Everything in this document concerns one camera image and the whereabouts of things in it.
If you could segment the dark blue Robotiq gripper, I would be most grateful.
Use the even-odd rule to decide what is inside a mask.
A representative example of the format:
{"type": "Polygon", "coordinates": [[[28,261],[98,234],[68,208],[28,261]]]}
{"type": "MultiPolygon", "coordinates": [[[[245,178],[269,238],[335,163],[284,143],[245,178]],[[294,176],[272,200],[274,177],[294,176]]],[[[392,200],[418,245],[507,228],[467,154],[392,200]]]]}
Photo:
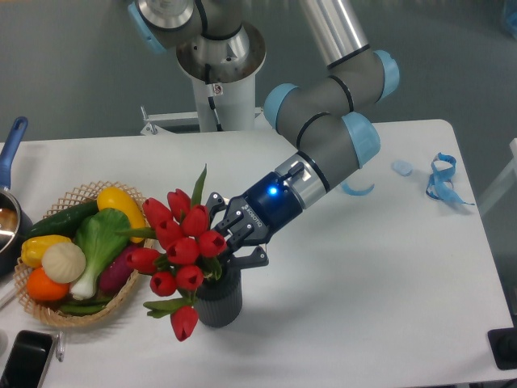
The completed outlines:
{"type": "Polygon", "coordinates": [[[209,225],[226,237],[226,251],[255,247],[249,255],[232,255],[227,266],[236,269],[265,267],[269,258],[264,248],[271,237],[302,213],[302,205],[289,180],[298,171],[281,175],[271,172],[240,196],[230,200],[217,192],[207,199],[209,225]]]}

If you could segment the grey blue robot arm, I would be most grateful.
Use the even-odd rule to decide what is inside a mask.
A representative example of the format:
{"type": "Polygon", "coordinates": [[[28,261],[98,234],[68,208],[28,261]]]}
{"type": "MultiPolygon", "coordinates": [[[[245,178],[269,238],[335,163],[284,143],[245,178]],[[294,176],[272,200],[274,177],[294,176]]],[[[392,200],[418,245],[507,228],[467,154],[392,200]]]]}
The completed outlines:
{"type": "MultiPolygon", "coordinates": [[[[266,265],[263,244],[380,150],[361,110],[397,89],[397,63],[370,48],[348,1],[303,1],[301,9],[329,74],[306,90],[286,83],[270,92],[263,114],[296,153],[242,195],[208,202],[211,213],[224,213],[216,225],[227,238],[223,268],[266,265]]],[[[239,1],[133,1],[128,12],[153,51],[176,52],[201,131],[253,128],[266,49],[239,1]]]]}

